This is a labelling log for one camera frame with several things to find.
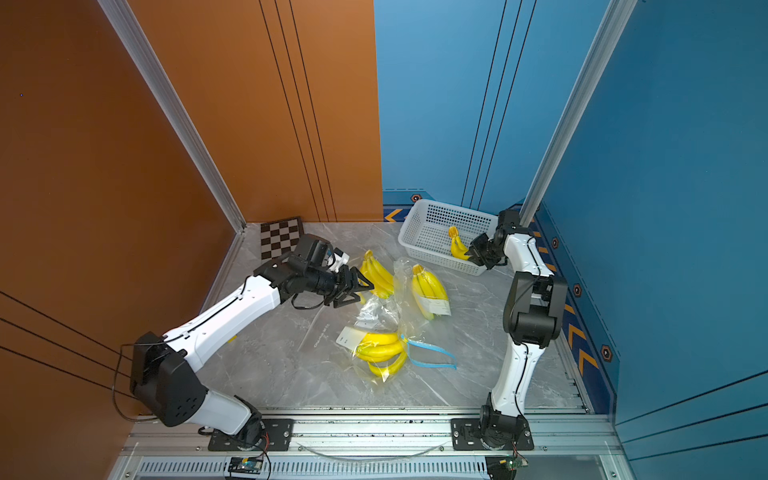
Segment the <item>brown checkered chessboard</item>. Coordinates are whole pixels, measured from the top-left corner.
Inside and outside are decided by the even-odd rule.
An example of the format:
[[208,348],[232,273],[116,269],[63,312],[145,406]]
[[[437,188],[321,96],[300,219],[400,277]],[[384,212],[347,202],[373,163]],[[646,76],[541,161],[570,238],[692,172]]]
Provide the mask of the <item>brown checkered chessboard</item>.
[[259,226],[260,259],[271,260],[291,252],[304,233],[300,217],[291,217]]

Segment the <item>clear zip-top bag blue seal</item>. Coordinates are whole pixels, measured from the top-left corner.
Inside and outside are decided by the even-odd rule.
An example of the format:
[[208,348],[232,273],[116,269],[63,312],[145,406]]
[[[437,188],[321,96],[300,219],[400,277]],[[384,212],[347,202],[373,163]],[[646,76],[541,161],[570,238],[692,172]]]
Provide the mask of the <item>clear zip-top bag blue seal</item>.
[[412,334],[398,320],[399,315],[395,305],[389,305],[379,297],[373,296],[368,300],[362,300],[361,309],[353,327],[365,331],[399,333],[408,342],[406,365],[411,364],[425,369],[458,369],[457,359],[452,353]]

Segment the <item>front bagged banana bunch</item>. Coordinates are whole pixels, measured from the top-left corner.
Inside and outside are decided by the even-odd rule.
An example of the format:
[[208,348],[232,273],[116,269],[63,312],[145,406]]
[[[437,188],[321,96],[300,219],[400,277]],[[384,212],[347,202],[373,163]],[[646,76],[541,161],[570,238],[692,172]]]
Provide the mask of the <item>front bagged banana bunch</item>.
[[375,384],[392,380],[408,361],[407,340],[397,332],[373,332],[346,326],[335,339],[355,367]]

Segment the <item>yellow banana bunch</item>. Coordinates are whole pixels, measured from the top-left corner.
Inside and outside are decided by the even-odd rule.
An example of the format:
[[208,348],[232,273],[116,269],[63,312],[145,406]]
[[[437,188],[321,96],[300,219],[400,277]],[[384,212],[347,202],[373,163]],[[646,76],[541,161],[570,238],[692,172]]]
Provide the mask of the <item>yellow banana bunch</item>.
[[448,230],[450,237],[450,252],[451,255],[459,260],[469,260],[469,248],[463,243],[456,226],[451,226]]

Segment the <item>right green circuit board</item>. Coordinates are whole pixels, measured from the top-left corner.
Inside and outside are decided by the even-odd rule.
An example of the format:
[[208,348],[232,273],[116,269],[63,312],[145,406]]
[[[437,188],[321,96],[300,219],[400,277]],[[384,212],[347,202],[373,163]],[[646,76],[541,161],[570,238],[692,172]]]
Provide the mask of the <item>right green circuit board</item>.
[[529,465],[522,456],[486,456],[485,463],[491,480],[514,480],[518,471]]

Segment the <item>white plastic basket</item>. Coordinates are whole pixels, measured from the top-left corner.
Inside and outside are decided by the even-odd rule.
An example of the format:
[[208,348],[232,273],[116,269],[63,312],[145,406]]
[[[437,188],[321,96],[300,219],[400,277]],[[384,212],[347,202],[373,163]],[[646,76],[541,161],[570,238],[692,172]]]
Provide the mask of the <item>white plastic basket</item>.
[[491,237],[498,216],[435,200],[417,201],[405,218],[398,235],[399,244],[417,260],[479,276],[487,271],[483,265],[461,260],[451,253],[449,230],[456,227],[462,243],[469,246],[482,233]]

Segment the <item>rear bagged banana bunch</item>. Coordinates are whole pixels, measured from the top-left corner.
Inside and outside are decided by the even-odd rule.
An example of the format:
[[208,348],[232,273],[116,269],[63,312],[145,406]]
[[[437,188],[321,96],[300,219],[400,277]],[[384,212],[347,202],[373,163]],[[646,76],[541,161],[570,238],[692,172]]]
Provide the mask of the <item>rear bagged banana bunch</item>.
[[373,283],[373,293],[377,297],[387,299],[395,293],[393,275],[375,258],[372,250],[365,252],[361,272]]

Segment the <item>middle bagged banana bunch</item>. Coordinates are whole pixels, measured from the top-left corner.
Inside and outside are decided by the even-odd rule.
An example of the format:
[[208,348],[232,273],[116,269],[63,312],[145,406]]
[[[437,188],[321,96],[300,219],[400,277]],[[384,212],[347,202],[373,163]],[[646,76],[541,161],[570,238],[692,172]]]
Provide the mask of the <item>middle bagged banana bunch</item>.
[[452,315],[448,292],[434,273],[416,261],[401,257],[394,263],[395,297],[409,313],[427,321]]

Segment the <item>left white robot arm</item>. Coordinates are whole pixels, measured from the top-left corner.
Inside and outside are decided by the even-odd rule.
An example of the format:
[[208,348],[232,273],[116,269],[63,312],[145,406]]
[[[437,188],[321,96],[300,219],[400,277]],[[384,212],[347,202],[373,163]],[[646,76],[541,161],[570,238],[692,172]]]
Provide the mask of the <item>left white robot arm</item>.
[[165,426],[194,424],[232,439],[236,447],[265,447],[262,414],[247,401],[208,388],[197,373],[228,341],[264,314],[302,293],[339,308],[359,300],[373,283],[348,264],[343,251],[315,235],[257,267],[241,286],[194,319],[163,335],[132,343],[131,394]]

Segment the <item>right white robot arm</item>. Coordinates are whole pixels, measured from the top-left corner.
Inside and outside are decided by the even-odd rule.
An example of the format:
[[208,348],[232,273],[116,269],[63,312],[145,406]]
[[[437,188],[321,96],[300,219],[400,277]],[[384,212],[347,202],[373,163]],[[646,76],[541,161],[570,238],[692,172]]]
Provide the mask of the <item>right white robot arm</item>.
[[512,208],[499,213],[493,235],[483,233],[471,242],[468,258],[487,269],[504,264],[513,270],[502,314],[507,350],[481,407],[479,437],[490,450],[531,450],[525,402],[540,357],[562,331],[567,283],[547,267],[534,234]]

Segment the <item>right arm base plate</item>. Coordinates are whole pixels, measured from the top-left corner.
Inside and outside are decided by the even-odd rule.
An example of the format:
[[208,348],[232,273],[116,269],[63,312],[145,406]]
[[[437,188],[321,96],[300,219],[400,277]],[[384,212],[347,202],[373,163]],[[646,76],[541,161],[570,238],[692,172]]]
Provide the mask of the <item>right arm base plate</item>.
[[533,433],[523,416],[504,417],[501,426],[482,427],[478,418],[450,420],[451,439],[456,451],[532,451]]

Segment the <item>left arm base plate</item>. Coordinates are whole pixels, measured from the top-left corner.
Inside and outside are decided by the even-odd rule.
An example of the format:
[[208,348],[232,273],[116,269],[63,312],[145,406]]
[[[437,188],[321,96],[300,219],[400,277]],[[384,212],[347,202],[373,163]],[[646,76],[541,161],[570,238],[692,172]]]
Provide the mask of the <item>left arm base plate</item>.
[[214,430],[207,449],[211,452],[287,452],[294,429],[292,418],[267,418],[261,421],[258,434],[248,441],[244,434],[230,436]]

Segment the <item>bagged banana bunch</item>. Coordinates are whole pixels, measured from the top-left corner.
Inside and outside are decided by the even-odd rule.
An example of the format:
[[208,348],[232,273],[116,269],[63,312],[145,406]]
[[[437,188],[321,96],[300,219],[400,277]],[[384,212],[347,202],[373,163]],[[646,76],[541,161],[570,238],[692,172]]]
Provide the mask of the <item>bagged banana bunch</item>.
[[393,275],[375,258],[372,250],[365,252],[361,272],[373,283],[373,293],[377,297],[387,299],[395,293]]
[[346,326],[335,339],[355,367],[375,384],[392,380],[408,361],[407,340],[397,332],[373,332]]
[[434,273],[416,261],[401,257],[394,263],[395,297],[409,313],[427,321],[452,315],[448,292]]

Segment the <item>aluminium front rail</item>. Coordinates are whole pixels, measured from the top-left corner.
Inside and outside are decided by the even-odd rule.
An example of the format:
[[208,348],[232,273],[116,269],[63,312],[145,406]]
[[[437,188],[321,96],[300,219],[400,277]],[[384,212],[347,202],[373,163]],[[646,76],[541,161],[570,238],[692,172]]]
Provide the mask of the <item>aluminium front rail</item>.
[[[293,428],[286,455],[350,457],[405,457],[453,455],[453,421],[477,422],[475,408],[300,408],[262,410],[273,422],[289,419]],[[533,410],[526,415],[537,456],[621,455],[618,435],[605,415],[578,409]],[[129,456],[212,456],[209,440],[195,425],[168,428],[159,422],[138,424],[119,450]]]

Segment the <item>left green circuit board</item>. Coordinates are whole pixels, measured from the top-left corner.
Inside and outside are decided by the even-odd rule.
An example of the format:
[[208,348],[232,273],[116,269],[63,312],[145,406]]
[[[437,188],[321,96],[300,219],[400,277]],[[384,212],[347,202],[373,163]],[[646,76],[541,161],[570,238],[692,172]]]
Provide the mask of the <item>left green circuit board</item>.
[[262,456],[231,457],[227,473],[232,478],[255,478],[263,473],[264,463]]

